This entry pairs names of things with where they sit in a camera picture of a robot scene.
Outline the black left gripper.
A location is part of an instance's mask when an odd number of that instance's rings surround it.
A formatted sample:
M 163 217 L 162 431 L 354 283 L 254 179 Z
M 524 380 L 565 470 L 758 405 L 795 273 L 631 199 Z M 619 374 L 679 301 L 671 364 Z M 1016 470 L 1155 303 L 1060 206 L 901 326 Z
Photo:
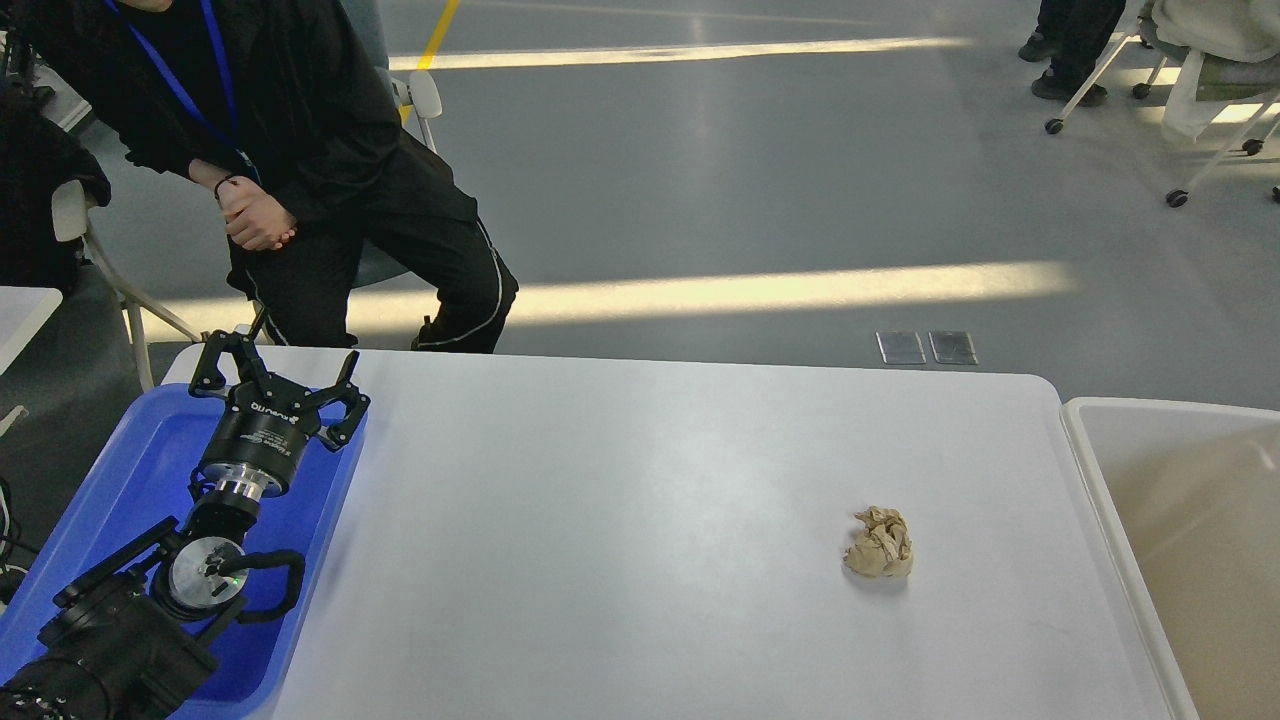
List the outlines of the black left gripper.
M 353 383 L 360 351 L 351 350 L 333 386 L 311 389 L 285 378 L 270 378 L 255 343 L 268 315 L 260 307 L 247 331 L 215 331 L 188 384 L 196 398 L 219 397 L 225 410 L 193 470 L 196 498 L 232 489 L 250 498 L 289 492 L 311 438 L 330 452 L 344 448 L 361 427 L 371 400 Z M 239 384 L 229 387 L 220 361 L 230 355 Z M 324 425 L 320 411 L 339 404 L 346 413 Z

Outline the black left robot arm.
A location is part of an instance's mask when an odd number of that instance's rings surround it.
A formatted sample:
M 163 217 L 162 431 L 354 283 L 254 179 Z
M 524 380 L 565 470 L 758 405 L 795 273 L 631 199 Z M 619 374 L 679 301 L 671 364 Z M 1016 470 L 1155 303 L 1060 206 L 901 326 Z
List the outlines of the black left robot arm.
M 364 442 L 328 387 L 212 333 L 125 414 L 3 615 L 5 719 L 244 719 L 280 685 Z

